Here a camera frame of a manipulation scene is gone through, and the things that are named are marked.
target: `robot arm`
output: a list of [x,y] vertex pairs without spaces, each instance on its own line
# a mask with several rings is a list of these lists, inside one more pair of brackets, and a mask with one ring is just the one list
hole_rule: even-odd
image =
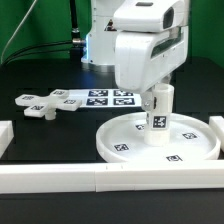
[[187,57],[189,0],[126,0],[114,14],[115,77],[124,91],[144,93]]

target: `green wall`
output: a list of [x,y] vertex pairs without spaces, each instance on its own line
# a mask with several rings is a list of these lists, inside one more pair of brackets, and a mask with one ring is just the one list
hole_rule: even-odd
[[[90,29],[90,0],[76,0],[81,35]],[[31,0],[0,0],[0,53]],[[192,0],[189,55],[208,57],[224,67],[224,1]],[[69,0],[39,0],[16,36],[7,55],[28,45],[69,40],[71,33]],[[67,53],[45,57],[68,57]]]

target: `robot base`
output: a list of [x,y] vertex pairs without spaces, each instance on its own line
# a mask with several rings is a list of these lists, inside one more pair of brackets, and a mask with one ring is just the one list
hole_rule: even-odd
[[86,70],[91,70],[95,72],[114,72],[115,66],[114,65],[96,65],[91,63],[86,63],[82,61],[82,68]]
[[170,142],[153,147],[144,142],[146,113],[123,115],[97,131],[97,150],[107,162],[177,162],[217,159],[220,141],[204,122],[171,114]]

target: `cylinder with fiducial marker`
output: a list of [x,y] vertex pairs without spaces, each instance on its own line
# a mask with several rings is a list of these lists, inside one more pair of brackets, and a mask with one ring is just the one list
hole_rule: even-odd
[[170,114],[173,108],[174,87],[159,83],[152,89],[153,104],[147,111],[144,140],[152,146],[164,146],[170,140]]

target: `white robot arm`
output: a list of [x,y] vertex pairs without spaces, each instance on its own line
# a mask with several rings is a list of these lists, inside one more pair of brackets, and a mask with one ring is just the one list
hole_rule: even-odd
[[115,47],[116,83],[141,95],[149,145],[170,140],[174,88],[157,83],[186,60],[188,12],[189,0],[126,0],[114,14],[114,27],[123,30]]
[[144,93],[187,57],[189,0],[126,0],[114,14],[115,76],[120,89]]

